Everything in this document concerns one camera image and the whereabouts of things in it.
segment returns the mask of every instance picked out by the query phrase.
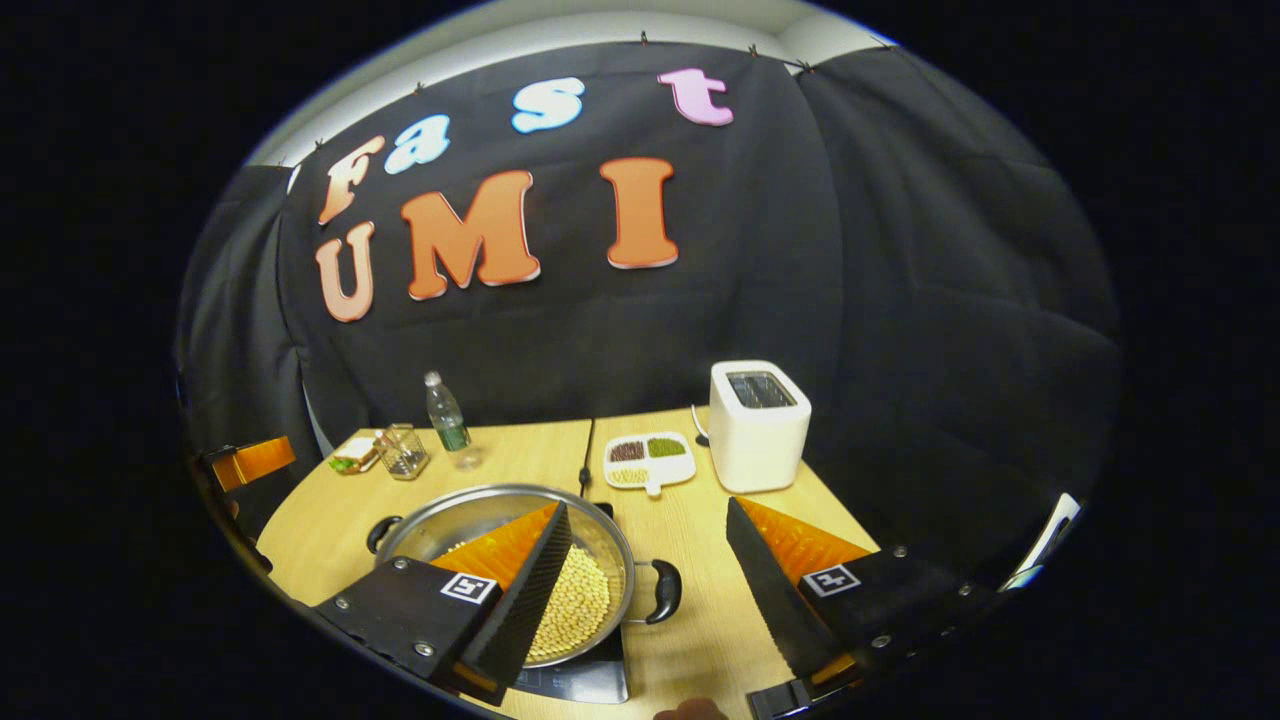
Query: power cord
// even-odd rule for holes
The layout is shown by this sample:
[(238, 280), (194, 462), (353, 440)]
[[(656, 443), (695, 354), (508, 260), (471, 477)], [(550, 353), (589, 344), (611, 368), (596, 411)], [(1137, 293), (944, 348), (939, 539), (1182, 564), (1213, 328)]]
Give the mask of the power cord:
[(694, 427), (698, 428), (698, 439), (695, 442), (703, 447), (710, 447), (712, 438), (707, 436), (707, 430), (703, 429), (703, 424), (698, 421), (698, 407), (690, 405), (689, 414), (694, 416)]
[(591, 441), (595, 439), (595, 418), (591, 418), (591, 429), (586, 434), (586, 455), (582, 457), (582, 469), (577, 471), (579, 497), (586, 496), (586, 486), (591, 484)]

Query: letter m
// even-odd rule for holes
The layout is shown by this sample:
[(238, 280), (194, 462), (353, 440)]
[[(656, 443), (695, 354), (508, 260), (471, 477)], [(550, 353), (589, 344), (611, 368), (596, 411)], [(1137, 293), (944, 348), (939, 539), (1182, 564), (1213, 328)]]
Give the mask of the letter m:
[(436, 269), (435, 259), (458, 287), (471, 284), (480, 249), (480, 282), (488, 286), (527, 282), (538, 277), (541, 266), (529, 254), (525, 237), (525, 191), (534, 184), (527, 170), (509, 170), (490, 176), (476, 191), (460, 220), (453, 206), (439, 192), (410, 200), (401, 208), (408, 222), (413, 243), (413, 281), (408, 295), (413, 300), (439, 297), (448, 283)]

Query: wall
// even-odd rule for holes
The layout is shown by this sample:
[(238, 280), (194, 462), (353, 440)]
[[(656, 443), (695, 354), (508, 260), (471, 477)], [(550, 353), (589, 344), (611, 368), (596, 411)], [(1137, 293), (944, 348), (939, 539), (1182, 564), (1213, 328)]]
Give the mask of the wall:
[[(762, 55), (810, 64), (890, 42), (840, 15), (790, 0), (736, 0), (727, 4), (731, 9), (723, 10), (712, 9), (719, 5), (696, 8), (698, 0), (684, 3), (690, 12), (721, 12), (736, 22), (657, 12), (602, 12), (543, 17), (500, 27), (502, 22), (509, 22), (502, 13), (506, 6), (518, 6), (529, 14), (553, 13), (552, 5), (617, 4), (608, 0), (532, 6), (494, 3), (425, 29), (321, 91), (285, 119), (246, 164), (296, 165), (315, 149), (316, 140), (333, 137), (370, 110), (402, 97), (417, 83), (429, 86), (475, 68), (556, 47), (637, 41), (641, 29), (655, 42), (695, 42), (742, 50), (754, 44)], [(751, 13), (751, 8), (758, 12)], [(741, 22), (754, 22), (759, 27), (737, 24)]]

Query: hand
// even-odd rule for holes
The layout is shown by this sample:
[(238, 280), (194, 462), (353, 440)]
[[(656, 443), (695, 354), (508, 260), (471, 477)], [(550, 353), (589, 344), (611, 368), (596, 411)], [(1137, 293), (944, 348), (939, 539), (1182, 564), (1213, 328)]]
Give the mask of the hand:
[(728, 716), (716, 707), (716, 701), (695, 697), (681, 702), (675, 710), (663, 710), (653, 720), (728, 720)]

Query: white toaster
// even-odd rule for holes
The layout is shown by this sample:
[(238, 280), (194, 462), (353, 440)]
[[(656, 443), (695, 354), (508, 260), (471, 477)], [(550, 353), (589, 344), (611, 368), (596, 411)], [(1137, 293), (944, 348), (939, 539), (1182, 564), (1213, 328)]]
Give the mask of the white toaster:
[(773, 363), (731, 360), (712, 365), (712, 462), (735, 493), (788, 487), (800, 469), (813, 406)]

